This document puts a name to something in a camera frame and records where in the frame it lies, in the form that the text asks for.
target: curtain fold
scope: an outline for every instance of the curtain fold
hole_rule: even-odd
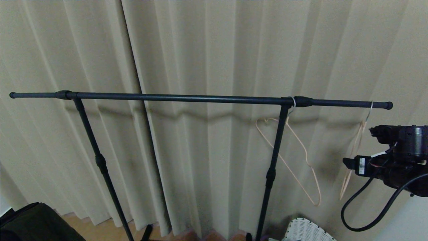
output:
[[[0,161],[28,202],[121,225],[70,101],[14,92],[74,91],[308,96],[392,101],[368,127],[426,125],[428,5],[423,1],[99,1],[0,3]],[[271,147],[255,128],[278,106],[84,100],[127,220],[162,233],[215,229],[255,234]],[[338,240],[369,240],[384,220],[353,233],[344,202],[366,181],[352,176],[339,201],[367,109],[296,109],[290,125],[308,149],[322,204],[314,207],[279,160],[265,230],[309,218]],[[276,123],[260,123],[273,141]],[[363,136],[360,154],[385,147]],[[316,199],[304,151],[286,130],[280,154]],[[375,181],[347,210],[363,226],[393,190]]]

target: barcode label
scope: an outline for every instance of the barcode label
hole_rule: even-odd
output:
[[[358,173],[359,173],[360,175],[364,175],[364,168],[365,168],[365,166],[366,166],[366,159],[365,159],[365,158],[360,157],[360,169],[359,169],[359,171],[358,171]]]

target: floor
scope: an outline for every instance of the floor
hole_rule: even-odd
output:
[[[93,225],[89,218],[79,219],[73,213],[63,215],[62,217],[71,227],[73,227],[87,241],[128,241],[125,230],[117,228],[112,220],[107,220],[98,225]],[[134,240],[139,241],[143,237],[145,228],[137,231],[133,222],[129,223],[129,228],[133,234]],[[151,241],[200,241],[195,232],[189,231],[180,235],[170,233],[165,237],[161,237],[159,227],[154,227],[150,235]],[[226,241],[221,235],[216,232],[211,232],[203,239],[204,241]],[[229,241],[245,241],[243,234],[237,234]]]

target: garment rack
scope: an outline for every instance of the garment rack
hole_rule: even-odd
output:
[[[108,174],[106,160],[98,148],[97,141],[89,123],[88,116],[85,112],[82,99],[120,99],[120,100],[142,100],[142,101],[177,101],[177,102],[203,102],[203,103],[234,103],[234,104],[258,104],[258,105],[280,105],[278,128],[276,130],[275,144],[273,145],[272,158],[269,169],[266,173],[266,188],[263,196],[262,209],[260,212],[259,225],[257,227],[256,241],[260,241],[265,222],[266,211],[268,208],[270,191],[275,180],[275,166],[278,159],[279,148],[281,146],[282,133],[284,132],[285,120],[287,118],[288,109],[295,107],[308,106],[341,106],[341,107],[360,107],[360,108],[379,108],[390,110],[392,102],[370,102],[370,101],[353,101],[353,100],[331,100],[331,99],[312,99],[303,96],[291,97],[249,97],[249,96],[209,96],[209,95],[171,95],[171,94],[139,94],[139,93],[89,93],[89,92],[73,92],[69,90],[61,90],[53,93],[15,93],[11,92],[9,96],[15,98],[57,98],[65,100],[73,100],[76,109],[79,111],[83,126],[85,127],[89,141],[95,154],[95,162],[104,177],[104,181],[110,192],[110,196],[119,214],[120,220],[125,229],[126,235],[130,241],[134,241],[125,215],[120,206],[119,199],[114,190],[113,183]],[[148,226],[143,235],[144,241],[147,241],[150,236],[152,227]],[[252,235],[247,233],[246,240],[251,241]]]

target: horizontal bar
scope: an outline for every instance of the horizontal bar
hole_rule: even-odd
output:
[[[139,93],[90,93],[62,90],[55,93],[10,93],[11,98],[58,98],[58,99],[121,99],[147,101],[179,101],[204,103],[235,103],[260,105],[294,105],[296,107],[344,106],[370,108],[370,101],[312,99],[303,96],[291,97],[251,97],[251,96],[214,96],[214,95],[171,95],[171,94],[139,94]],[[391,109],[392,102],[373,102],[373,108]]]

